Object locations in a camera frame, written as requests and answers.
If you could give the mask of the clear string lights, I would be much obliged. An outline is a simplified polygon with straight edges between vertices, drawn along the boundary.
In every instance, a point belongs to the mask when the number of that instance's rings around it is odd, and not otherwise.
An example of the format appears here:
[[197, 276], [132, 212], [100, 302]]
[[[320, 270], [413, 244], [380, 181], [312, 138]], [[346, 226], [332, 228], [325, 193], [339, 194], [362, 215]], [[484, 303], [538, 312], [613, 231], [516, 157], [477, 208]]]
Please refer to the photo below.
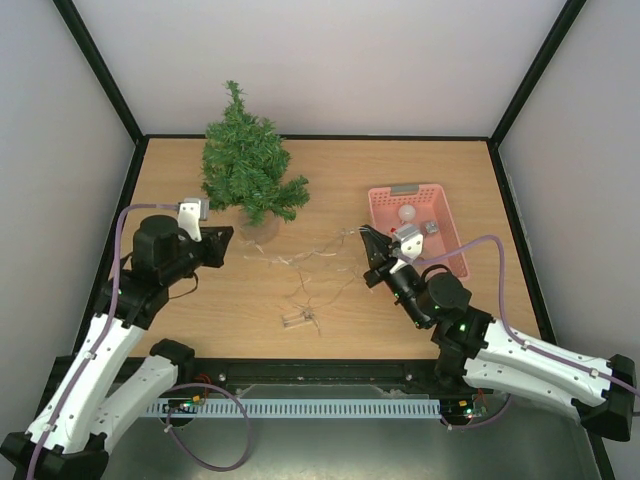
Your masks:
[[360, 228], [341, 228], [323, 240], [314, 240], [313, 245], [291, 253], [270, 253], [266, 247], [254, 240], [241, 242], [242, 257], [248, 262], [263, 263], [270, 273], [282, 273], [286, 277], [286, 290], [277, 295], [279, 323], [281, 316], [302, 309], [315, 315], [311, 327], [321, 337], [322, 314], [339, 302], [343, 292], [354, 284], [362, 271], [364, 254], [352, 251], [359, 246]]

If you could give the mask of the silver gift box ornament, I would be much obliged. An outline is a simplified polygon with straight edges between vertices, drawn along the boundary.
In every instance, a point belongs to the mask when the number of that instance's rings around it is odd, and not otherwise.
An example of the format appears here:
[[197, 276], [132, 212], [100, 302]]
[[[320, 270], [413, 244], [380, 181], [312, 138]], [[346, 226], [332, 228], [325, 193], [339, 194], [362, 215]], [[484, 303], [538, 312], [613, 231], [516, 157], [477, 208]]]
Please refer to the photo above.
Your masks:
[[435, 221], [429, 221], [425, 223], [425, 231], [428, 235], [437, 234], [439, 227]]

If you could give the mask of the pink plastic basket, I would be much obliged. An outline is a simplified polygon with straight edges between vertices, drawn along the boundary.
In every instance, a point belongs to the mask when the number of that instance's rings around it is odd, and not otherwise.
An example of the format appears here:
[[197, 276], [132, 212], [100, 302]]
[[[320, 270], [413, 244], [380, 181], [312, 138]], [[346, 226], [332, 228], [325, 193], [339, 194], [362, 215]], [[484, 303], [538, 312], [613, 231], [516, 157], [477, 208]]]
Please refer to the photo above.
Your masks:
[[[424, 235], [424, 246], [419, 260], [435, 258], [461, 246], [459, 235], [444, 192], [439, 184], [404, 184], [375, 187], [368, 191], [371, 226], [390, 237], [390, 230], [402, 223], [398, 209], [404, 204], [413, 205], [417, 211], [416, 225]], [[425, 223], [435, 221], [437, 234], [428, 235]]]

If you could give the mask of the small green christmas tree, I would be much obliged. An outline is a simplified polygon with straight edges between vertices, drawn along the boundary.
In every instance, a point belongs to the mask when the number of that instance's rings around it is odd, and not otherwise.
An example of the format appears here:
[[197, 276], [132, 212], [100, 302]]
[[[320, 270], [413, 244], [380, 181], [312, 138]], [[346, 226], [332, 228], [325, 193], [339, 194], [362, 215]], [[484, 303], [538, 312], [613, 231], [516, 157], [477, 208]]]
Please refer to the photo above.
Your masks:
[[202, 151], [201, 189], [213, 211], [237, 207], [251, 226], [261, 226], [269, 213], [292, 222], [310, 200], [309, 180], [285, 178], [291, 154], [275, 123], [246, 110], [244, 91], [228, 80], [229, 101], [222, 118], [208, 124]]

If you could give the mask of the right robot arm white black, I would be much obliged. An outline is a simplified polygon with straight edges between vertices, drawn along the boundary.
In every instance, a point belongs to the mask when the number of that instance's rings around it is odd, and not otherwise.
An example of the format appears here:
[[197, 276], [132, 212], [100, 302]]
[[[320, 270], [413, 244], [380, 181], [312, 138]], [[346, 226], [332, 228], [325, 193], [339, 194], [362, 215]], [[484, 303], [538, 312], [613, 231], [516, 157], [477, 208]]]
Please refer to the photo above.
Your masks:
[[416, 270], [424, 237], [414, 225], [391, 235], [363, 225], [359, 233], [369, 265], [367, 287], [385, 284], [414, 326], [431, 331], [443, 389], [498, 390], [556, 410], [592, 434], [630, 440], [639, 398], [632, 359], [566, 350], [512, 328], [504, 311], [492, 315], [473, 307], [471, 291], [443, 256]]

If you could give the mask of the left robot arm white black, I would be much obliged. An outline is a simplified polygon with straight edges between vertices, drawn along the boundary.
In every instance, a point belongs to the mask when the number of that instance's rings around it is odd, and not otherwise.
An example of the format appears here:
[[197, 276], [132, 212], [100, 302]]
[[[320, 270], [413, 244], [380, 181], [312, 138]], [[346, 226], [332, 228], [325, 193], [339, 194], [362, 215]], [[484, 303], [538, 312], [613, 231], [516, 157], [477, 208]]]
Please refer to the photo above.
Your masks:
[[199, 267], [222, 267], [233, 233], [230, 226], [200, 226], [198, 215], [142, 220], [131, 265], [103, 287], [82, 349], [27, 430], [5, 437], [2, 455], [29, 479], [100, 478], [137, 418], [191, 376], [195, 352], [163, 339], [113, 390], [117, 374], [168, 303], [170, 288]]

